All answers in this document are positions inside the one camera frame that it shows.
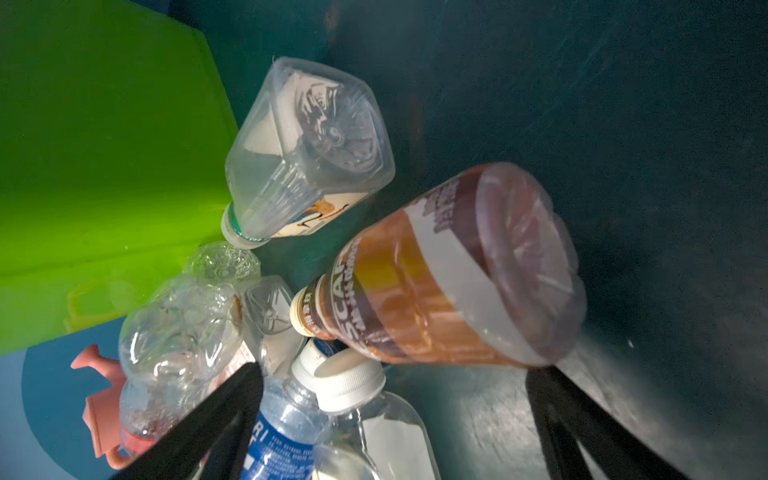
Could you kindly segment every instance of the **ribbed white cap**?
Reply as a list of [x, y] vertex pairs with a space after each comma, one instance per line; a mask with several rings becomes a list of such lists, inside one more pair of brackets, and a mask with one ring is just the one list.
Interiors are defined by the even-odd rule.
[[381, 362], [347, 349], [315, 370], [317, 403], [324, 412], [341, 412], [377, 396], [386, 377]]
[[232, 228], [232, 224], [230, 223], [231, 207], [232, 207], [232, 204], [227, 205], [227, 208], [224, 209], [224, 215], [221, 217], [221, 233], [224, 235], [224, 238], [227, 239], [227, 242], [243, 250], [253, 250], [254, 248], [261, 247], [266, 242], [270, 241], [270, 239], [266, 239], [263, 242], [253, 242], [246, 238], [242, 238], [240, 235], [238, 235], [235, 229]]
[[290, 324], [293, 325], [293, 328], [298, 333], [301, 333], [304, 336], [315, 336], [314, 333], [310, 332], [310, 330], [304, 326], [304, 322], [301, 321], [300, 298], [304, 295], [304, 292], [306, 292], [306, 287], [299, 290], [299, 292], [293, 296], [293, 300], [290, 301]]
[[305, 389], [315, 392], [317, 381], [315, 380], [314, 373], [317, 367], [322, 365], [328, 357], [315, 346], [314, 341], [310, 340], [301, 353], [290, 366], [290, 371], [293, 376]]

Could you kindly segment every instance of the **bottle cap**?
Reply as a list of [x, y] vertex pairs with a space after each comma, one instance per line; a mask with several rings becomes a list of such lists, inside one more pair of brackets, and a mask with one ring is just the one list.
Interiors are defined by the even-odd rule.
[[316, 336], [301, 321], [301, 299], [304, 297], [306, 287], [299, 290], [299, 292], [293, 296], [293, 300], [290, 302], [290, 324], [293, 328], [304, 336]]
[[254, 248], [261, 247], [266, 242], [270, 241], [270, 239], [266, 239], [263, 242], [256, 242], [241, 237], [235, 231], [235, 229], [232, 228], [232, 223], [230, 222], [231, 207], [232, 204], [227, 205], [227, 208], [224, 209], [224, 215], [221, 217], [221, 233], [224, 235], [224, 238], [227, 239], [227, 242], [231, 243], [237, 248], [242, 248], [243, 250], [253, 250]]
[[386, 377], [382, 364], [347, 349], [315, 370], [317, 404], [324, 412], [341, 412], [377, 396]]
[[314, 342], [310, 341], [301, 350], [299, 356], [293, 360], [290, 371], [296, 377], [297, 382], [307, 390], [314, 392], [316, 390], [314, 373], [327, 358], [328, 356], [321, 352]]

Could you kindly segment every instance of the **teal table surface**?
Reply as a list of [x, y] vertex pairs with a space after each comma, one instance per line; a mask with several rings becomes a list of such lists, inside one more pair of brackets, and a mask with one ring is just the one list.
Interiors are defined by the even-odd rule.
[[[588, 318], [561, 368], [692, 478], [768, 478], [768, 7], [636, 0], [186, 0], [242, 122], [273, 58], [368, 82], [397, 175], [257, 250], [295, 290], [365, 225], [472, 165], [551, 194]], [[397, 366], [445, 480], [547, 478], [523, 373]]]

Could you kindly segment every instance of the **green plastic container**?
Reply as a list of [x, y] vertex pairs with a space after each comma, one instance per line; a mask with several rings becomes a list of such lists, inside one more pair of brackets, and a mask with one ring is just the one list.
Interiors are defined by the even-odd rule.
[[0, 355], [125, 315], [220, 237], [237, 127], [200, 32], [5, 3], [0, 92]]

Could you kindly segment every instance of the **pile of bottles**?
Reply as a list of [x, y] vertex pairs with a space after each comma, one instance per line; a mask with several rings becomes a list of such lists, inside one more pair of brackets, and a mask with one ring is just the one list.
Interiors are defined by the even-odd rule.
[[252, 249], [317, 231], [394, 177], [360, 80], [277, 60], [226, 172], [227, 242], [201, 247], [124, 323], [131, 454], [258, 362], [243, 480], [439, 479], [424, 424], [384, 390], [381, 362], [530, 368], [574, 347], [586, 310], [575, 250], [544, 189], [510, 163], [473, 167], [366, 228], [295, 295], [261, 277]]

